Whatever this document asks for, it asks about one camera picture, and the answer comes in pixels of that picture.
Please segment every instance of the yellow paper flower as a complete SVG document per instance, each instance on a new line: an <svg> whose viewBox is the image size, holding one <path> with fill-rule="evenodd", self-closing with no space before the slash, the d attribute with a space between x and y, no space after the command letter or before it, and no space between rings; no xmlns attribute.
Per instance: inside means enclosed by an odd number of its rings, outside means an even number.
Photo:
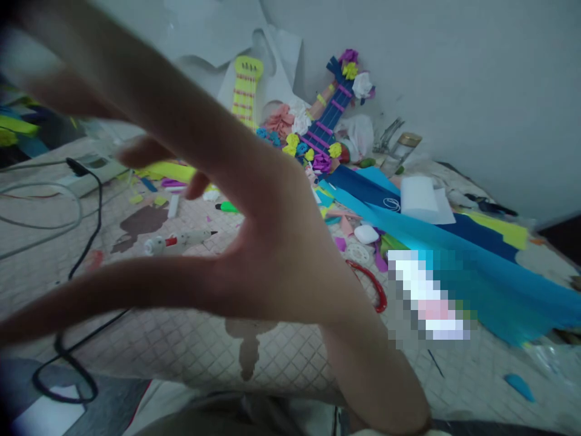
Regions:
<svg viewBox="0 0 581 436"><path fill-rule="evenodd" d="M349 62L343 67L343 76L348 80L355 80L357 72L359 72L359 69L357 68L357 64L354 62Z"/></svg>
<svg viewBox="0 0 581 436"><path fill-rule="evenodd" d="M296 149L298 145L298 135L291 133L286 137L286 143Z"/></svg>
<svg viewBox="0 0 581 436"><path fill-rule="evenodd" d="M339 157L341 156L341 144L335 142L333 145L329 147L329 156L330 157Z"/></svg>
<svg viewBox="0 0 581 436"><path fill-rule="evenodd" d="M0 127L0 147L9 147L18 143L16 133Z"/></svg>
<svg viewBox="0 0 581 436"><path fill-rule="evenodd" d="M283 153L288 154L290 157L295 157L295 154L297 153L297 146L295 145L294 147L292 145L287 145L285 147L283 147Z"/></svg>

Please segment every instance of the guitar neck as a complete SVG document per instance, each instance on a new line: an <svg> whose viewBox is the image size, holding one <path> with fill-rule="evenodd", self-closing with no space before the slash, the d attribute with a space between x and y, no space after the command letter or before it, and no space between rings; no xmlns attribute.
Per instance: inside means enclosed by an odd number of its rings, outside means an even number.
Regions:
<svg viewBox="0 0 581 436"><path fill-rule="evenodd" d="M256 101L257 81L245 74L236 74L234 97L232 99L232 114L252 130L258 126L254 120L254 104Z"/></svg>

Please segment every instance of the pink paper flower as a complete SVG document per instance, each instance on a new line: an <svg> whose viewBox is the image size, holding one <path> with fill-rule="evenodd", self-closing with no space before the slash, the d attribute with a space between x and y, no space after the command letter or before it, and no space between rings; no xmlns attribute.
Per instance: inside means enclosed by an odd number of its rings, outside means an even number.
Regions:
<svg viewBox="0 0 581 436"><path fill-rule="evenodd" d="M289 114L289 106L282 104L276 109L272 115L268 117L265 128L269 132L278 133L280 140L285 140L291 134L292 124L295 122L295 116Z"/></svg>

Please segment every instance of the power strip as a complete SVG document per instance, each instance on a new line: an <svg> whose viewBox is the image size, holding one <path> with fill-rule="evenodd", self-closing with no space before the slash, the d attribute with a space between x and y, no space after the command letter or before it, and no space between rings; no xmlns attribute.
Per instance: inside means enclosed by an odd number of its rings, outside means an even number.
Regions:
<svg viewBox="0 0 581 436"><path fill-rule="evenodd" d="M118 176L124 171L127 171L127 167L124 167L116 160L109 160L107 164L103 165L100 168L91 168L91 167L86 168L90 170L92 173L94 173L95 176L99 178L101 183L105 183L111 180L113 177ZM82 177L71 174L69 176L57 180L56 183L65 185L78 197L87 195L89 192L97 189L98 187L97 181L90 174L86 174ZM70 195L70 192L63 188L54 187L54 190L61 194Z"/></svg>

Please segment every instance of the hand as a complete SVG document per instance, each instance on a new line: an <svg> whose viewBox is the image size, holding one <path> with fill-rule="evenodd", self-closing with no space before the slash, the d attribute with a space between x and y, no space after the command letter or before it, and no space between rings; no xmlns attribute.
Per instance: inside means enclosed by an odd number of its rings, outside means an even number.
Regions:
<svg viewBox="0 0 581 436"><path fill-rule="evenodd" d="M260 140L161 55L87 3L39 2L20 19L68 64L49 81L29 80L35 97L69 114L142 127L148 135L121 152L121 162L140 168L181 157L199 170L187 198L201 195L211 181L246 220L218 257L132 259L61 286L3 322L4 343L128 307L333 324L354 306L370 304L295 160Z"/></svg>

